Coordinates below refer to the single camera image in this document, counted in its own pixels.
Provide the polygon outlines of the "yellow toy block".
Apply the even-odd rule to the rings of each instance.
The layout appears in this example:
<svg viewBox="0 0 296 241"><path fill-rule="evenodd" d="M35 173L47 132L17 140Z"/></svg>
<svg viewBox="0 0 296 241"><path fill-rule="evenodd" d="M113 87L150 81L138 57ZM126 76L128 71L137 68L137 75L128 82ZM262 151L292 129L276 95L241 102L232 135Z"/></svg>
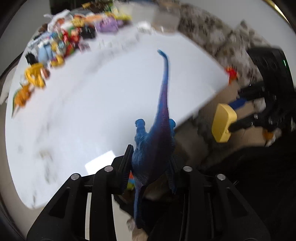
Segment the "yellow toy block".
<svg viewBox="0 0 296 241"><path fill-rule="evenodd" d="M231 133L229 126L237 121L237 114L228 104L218 104L212 123L212 135L218 143L228 142Z"/></svg>

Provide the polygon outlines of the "blue dinosaur toy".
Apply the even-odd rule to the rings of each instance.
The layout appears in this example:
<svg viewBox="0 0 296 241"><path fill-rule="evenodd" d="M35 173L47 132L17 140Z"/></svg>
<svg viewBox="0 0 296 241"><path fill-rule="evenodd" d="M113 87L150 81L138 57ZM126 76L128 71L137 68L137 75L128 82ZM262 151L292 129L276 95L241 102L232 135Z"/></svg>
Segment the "blue dinosaur toy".
<svg viewBox="0 0 296 241"><path fill-rule="evenodd" d="M168 172L169 161L175 148L176 123L169 118L168 110L169 60L163 51L158 50L158 54L164 59L164 72L154 123L149 132L146 132L145 121L143 119L135 121L136 148L132 154L132 174L135 184L133 218L137 228L142 228L144 222L142 198L145 190Z"/></svg>

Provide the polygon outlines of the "floral sofa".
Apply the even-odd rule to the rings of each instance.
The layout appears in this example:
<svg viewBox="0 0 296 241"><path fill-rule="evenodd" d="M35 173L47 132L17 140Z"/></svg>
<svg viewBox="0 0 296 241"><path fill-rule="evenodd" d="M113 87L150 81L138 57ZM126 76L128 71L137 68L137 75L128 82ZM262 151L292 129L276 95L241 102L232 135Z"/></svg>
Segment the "floral sofa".
<svg viewBox="0 0 296 241"><path fill-rule="evenodd" d="M192 4L182 4L180 16L179 32L202 47L222 67L232 67L241 87L262 80L247 49L270 44L245 20L233 29L217 16Z"/></svg>

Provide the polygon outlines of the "orange green dinosaur toy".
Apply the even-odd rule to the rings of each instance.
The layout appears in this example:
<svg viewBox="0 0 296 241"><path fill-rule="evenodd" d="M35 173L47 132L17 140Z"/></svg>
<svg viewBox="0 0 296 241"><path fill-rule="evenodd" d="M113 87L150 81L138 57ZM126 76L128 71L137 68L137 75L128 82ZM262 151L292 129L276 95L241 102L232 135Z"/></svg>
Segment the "orange green dinosaur toy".
<svg viewBox="0 0 296 241"><path fill-rule="evenodd" d="M21 85L13 96L13 109L11 116L14 115L17 108L23 108L26 102L30 99L32 91L30 90L31 85L28 83L26 85Z"/></svg>

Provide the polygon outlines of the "clear plastic jar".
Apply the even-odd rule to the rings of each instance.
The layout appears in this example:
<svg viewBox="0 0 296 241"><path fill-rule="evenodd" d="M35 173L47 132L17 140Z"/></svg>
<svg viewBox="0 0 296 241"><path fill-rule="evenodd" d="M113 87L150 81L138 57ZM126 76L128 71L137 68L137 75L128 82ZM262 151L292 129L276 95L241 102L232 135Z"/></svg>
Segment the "clear plastic jar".
<svg viewBox="0 0 296 241"><path fill-rule="evenodd" d="M173 33L180 23L180 9L161 6L152 20L152 27L162 33Z"/></svg>

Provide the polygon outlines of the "yellow toy gun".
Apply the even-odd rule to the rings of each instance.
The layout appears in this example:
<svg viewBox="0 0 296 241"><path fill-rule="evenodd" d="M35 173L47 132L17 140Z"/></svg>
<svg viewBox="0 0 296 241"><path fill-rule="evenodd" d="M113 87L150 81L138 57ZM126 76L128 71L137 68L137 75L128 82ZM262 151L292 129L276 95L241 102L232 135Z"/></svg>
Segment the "yellow toy gun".
<svg viewBox="0 0 296 241"><path fill-rule="evenodd" d="M26 80L34 87L44 88L46 86L45 81L41 75L42 63L36 63L31 65L25 70Z"/></svg>

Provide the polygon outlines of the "light blue plush toy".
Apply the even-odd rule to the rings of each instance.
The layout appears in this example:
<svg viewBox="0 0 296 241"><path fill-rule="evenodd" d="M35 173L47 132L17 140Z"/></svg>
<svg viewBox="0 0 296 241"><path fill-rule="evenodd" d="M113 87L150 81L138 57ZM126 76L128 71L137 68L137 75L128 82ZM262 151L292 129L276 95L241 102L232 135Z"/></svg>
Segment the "light blue plush toy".
<svg viewBox="0 0 296 241"><path fill-rule="evenodd" d="M50 43L41 43L38 45L38 61L47 63L56 57L55 52L52 50Z"/></svg>

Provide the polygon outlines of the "purple plush toy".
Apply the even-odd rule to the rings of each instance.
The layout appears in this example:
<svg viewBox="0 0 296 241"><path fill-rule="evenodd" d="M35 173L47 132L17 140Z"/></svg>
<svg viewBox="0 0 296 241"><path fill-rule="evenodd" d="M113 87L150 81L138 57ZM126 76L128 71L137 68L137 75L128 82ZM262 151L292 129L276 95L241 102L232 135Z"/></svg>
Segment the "purple plush toy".
<svg viewBox="0 0 296 241"><path fill-rule="evenodd" d="M123 21L113 17L103 18L95 24L96 30L101 33L116 33L122 26Z"/></svg>

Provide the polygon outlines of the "red plush keychain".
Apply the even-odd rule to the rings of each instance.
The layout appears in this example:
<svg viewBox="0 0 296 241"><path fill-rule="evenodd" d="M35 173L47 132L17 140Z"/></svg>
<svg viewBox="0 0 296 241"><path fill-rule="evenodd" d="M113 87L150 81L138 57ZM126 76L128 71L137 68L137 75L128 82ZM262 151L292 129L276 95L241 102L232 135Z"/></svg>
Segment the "red plush keychain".
<svg viewBox="0 0 296 241"><path fill-rule="evenodd" d="M228 66L225 68L225 71L229 75L229 79L228 79L229 85L231 85L233 81L236 81L238 79L239 75L233 67Z"/></svg>

